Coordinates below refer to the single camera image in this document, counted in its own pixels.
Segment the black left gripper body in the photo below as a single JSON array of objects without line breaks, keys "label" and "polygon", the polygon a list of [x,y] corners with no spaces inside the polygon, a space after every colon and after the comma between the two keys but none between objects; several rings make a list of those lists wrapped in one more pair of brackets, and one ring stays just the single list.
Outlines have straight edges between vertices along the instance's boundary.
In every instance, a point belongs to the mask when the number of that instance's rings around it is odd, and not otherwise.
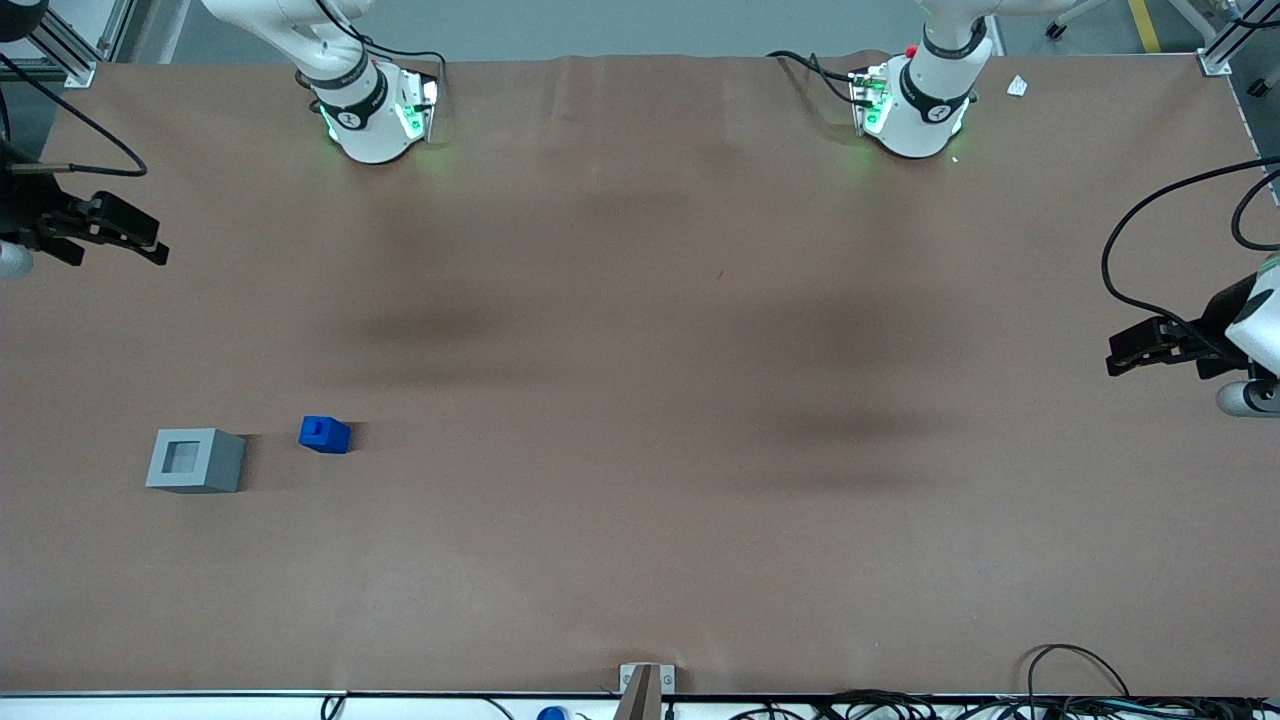
[{"label": "black left gripper body", "polygon": [[1198,356],[1266,355],[1266,279],[1262,270],[1217,292],[1196,320]]}]

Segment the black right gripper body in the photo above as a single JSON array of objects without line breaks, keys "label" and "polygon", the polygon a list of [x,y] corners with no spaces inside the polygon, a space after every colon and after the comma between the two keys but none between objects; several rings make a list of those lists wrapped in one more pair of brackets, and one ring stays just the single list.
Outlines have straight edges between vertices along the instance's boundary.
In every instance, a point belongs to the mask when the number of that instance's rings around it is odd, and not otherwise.
[{"label": "black right gripper body", "polygon": [[64,192],[51,176],[17,174],[12,165],[35,159],[6,140],[1,141],[1,240],[17,243],[20,231],[35,227],[45,215],[65,211],[77,200]]}]

